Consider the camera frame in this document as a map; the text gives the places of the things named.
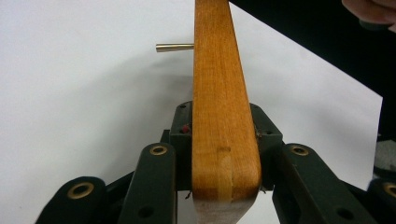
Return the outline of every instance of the human hand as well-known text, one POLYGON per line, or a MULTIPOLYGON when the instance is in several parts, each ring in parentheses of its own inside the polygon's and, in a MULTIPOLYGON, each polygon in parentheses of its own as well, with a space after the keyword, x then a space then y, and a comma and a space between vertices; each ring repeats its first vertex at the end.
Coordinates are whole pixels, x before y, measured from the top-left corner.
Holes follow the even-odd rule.
POLYGON ((396 33, 396 0, 342 0, 343 5, 362 21, 389 24, 396 33))

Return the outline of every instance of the white background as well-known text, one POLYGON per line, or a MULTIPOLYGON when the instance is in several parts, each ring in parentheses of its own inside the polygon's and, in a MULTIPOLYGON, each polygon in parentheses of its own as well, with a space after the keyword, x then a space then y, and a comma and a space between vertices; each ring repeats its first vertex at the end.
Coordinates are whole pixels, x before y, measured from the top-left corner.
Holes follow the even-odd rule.
MULTIPOLYGON (((232 6, 251 103, 286 143, 315 149, 343 180, 371 179, 382 98, 232 6)), ((0 218, 34 223, 67 182, 111 183, 191 100, 193 1, 0 2, 0 218)), ((191 201, 179 223, 192 223, 191 201)), ((277 223, 271 194, 240 223, 277 223)))

